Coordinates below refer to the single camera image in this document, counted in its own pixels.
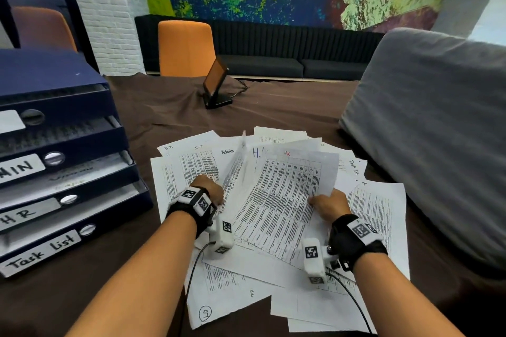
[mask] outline person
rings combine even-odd
[[[197,176],[190,186],[196,187],[194,191],[201,189],[207,193],[215,206],[223,202],[222,187],[204,175]],[[330,196],[311,197],[308,201],[331,223],[351,215],[345,194],[336,189]],[[167,335],[190,264],[193,242],[199,229],[205,229],[198,224],[199,216],[184,206],[176,203],[169,207],[165,221],[100,289],[67,337]],[[463,336],[387,254],[364,253],[354,262],[353,274],[380,336]]]

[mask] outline hand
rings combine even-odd
[[[310,197],[308,203],[316,209],[316,212],[318,212],[324,220],[331,223],[339,217],[351,213],[346,195],[337,189],[332,189],[330,197],[324,194]]]
[[[192,187],[201,187],[207,189],[211,201],[216,205],[223,204],[223,188],[216,184],[206,175],[198,175],[190,184]]]

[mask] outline file organizer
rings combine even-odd
[[[104,78],[75,52],[0,50],[0,273],[151,207]]]

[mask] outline table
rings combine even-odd
[[[309,136],[350,149],[351,143],[337,129],[356,82],[246,82],[250,87],[246,92],[237,95],[233,104],[217,110],[204,108],[202,82],[203,78],[142,74],[110,78],[131,152],[153,199],[149,159],[160,156],[156,147],[211,129],[220,136],[237,136],[243,129],[253,134],[255,126],[304,130]],[[227,78],[223,92],[235,93],[241,88],[237,81]],[[372,163],[365,176],[384,181]],[[506,303],[504,282],[482,278],[466,268],[413,206],[408,206],[406,223],[412,282],[468,335],[500,330]],[[158,210],[154,208],[26,274],[0,280],[0,335],[65,334],[107,279],[158,226]],[[181,305],[182,301],[169,331],[171,336],[177,335]],[[190,329],[187,317],[183,325],[183,336],[288,334],[285,319],[270,315],[269,298],[195,331]]]

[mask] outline black wire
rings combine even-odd
[[[236,97],[238,94],[243,93],[245,90],[247,90],[247,89],[249,88],[249,87],[246,85],[246,83],[244,83],[244,81],[239,80],[239,79],[237,79],[237,81],[238,81],[239,83],[241,83],[241,84],[243,85],[243,87],[244,87],[244,88],[243,88],[243,89],[241,89],[239,92],[234,93],[232,96],[230,96],[230,98]]]
[[[206,245],[204,245],[204,247],[198,253],[197,258],[195,259],[195,263],[193,264],[193,269],[191,270],[190,279],[188,280],[188,289],[186,289],[186,297],[185,297],[185,302],[183,304],[183,311],[181,312],[181,320],[179,322],[178,337],[181,337],[181,332],[183,331],[183,320],[185,319],[185,305],[188,302],[188,293],[190,293],[191,279],[193,278],[193,272],[195,272],[195,267],[197,266],[198,258],[204,252],[204,249],[206,249],[209,245],[214,245],[214,244],[216,244],[216,241],[211,241],[211,242],[208,242]]]
[[[353,295],[350,293],[350,291],[348,290],[348,288],[345,287],[345,284],[343,284],[343,282],[341,280],[339,280],[336,276],[334,276],[332,273],[326,272],[325,274],[327,276],[329,276],[329,277],[332,277],[334,280],[336,280],[339,284],[341,284],[341,286],[345,289],[345,291],[348,292],[348,294],[350,295],[351,299],[353,300],[353,302],[357,306],[358,310],[360,311],[360,314],[364,318],[364,321],[365,321],[365,324],[367,325],[367,329],[369,330],[369,333],[372,334],[372,330],[371,330],[371,328],[369,326],[369,323],[367,322],[367,318],[365,318],[364,312],[362,312],[362,308],[360,308],[360,305],[358,305],[357,300],[355,299],[355,297],[353,297]]]

